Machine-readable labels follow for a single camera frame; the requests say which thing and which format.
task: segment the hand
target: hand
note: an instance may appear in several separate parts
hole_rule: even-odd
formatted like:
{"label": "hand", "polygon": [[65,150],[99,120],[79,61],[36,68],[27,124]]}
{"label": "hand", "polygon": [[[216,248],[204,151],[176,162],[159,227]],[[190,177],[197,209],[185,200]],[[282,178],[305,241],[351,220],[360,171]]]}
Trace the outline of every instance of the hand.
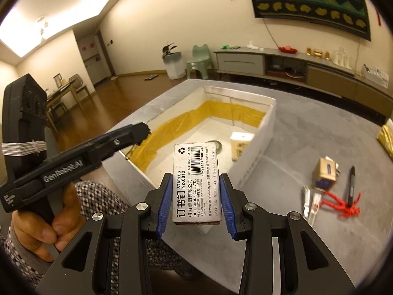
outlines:
{"label": "hand", "polygon": [[63,204],[64,208],[54,218],[52,226],[30,211],[17,210],[12,213],[12,223],[19,242],[46,262],[53,262],[54,259],[44,243],[55,244],[62,251],[85,223],[81,216],[81,203],[72,183],[63,190]]}

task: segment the person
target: person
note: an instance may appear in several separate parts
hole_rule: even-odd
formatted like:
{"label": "person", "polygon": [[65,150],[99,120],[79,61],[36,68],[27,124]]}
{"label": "person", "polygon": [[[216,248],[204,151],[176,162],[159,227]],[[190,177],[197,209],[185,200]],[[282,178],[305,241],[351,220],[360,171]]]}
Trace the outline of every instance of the person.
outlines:
{"label": "person", "polygon": [[[52,225],[37,214],[27,210],[12,213],[7,238],[0,236],[1,244],[13,264],[36,287],[53,262],[45,243],[54,244],[62,251],[86,220],[94,213],[106,216],[124,213],[130,205],[102,184],[92,181],[70,183],[63,189],[62,211]],[[119,238],[115,239],[111,271],[111,293],[118,294]],[[182,257],[163,240],[146,240],[150,267],[176,270],[182,265]]]}

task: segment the brown packing tape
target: brown packing tape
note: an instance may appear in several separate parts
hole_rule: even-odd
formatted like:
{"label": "brown packing tape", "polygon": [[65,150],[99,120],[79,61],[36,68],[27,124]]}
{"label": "brown packing tape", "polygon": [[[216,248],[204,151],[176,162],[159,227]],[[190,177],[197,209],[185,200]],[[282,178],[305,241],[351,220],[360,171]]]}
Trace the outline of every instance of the brown packing tape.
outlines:
{"label": "brown packing tape", "polygon": [[252,127],[258,127],[264,115],[264,112],[240,104],[206,101],[197,109],[187,111],[161,124],[140,146],[129,151],[126,156],[142,172],[146,172],[160,148],[182,136],[208,117],[241,121]]}
{"label": "brown packing tape", "polygon": [[393,136],[392,130],[387,126],[383,125],[379,130],[377,140],[384,147],[390,158],[393,160]]}

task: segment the barcode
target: barcode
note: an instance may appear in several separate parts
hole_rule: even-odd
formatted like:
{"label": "barcode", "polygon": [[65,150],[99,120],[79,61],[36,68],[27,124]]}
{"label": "barcode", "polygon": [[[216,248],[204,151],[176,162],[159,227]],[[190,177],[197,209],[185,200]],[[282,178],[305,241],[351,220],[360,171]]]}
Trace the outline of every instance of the barcode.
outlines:
{"label": "barcode", "polygon": [[202,174],[201,162],[202,146],[190,147],[190,175]]}

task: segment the green plastic chair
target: green plastic chair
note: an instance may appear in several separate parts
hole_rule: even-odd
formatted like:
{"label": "green plastic chair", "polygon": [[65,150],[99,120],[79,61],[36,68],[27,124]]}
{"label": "green plastic chair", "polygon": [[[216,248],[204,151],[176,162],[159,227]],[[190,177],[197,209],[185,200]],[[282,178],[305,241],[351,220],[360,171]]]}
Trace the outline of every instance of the green plastic chair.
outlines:
{"label": "green plastic chair", "polygon": [[187,61],[187,78],[190,78],[191,70],[196,70],[202,74],[204,80],[208,80],[209,65],[214,70],[213,60],[211,59],[208,45],[204,44],[202,47],[194,45],[193,56]]}

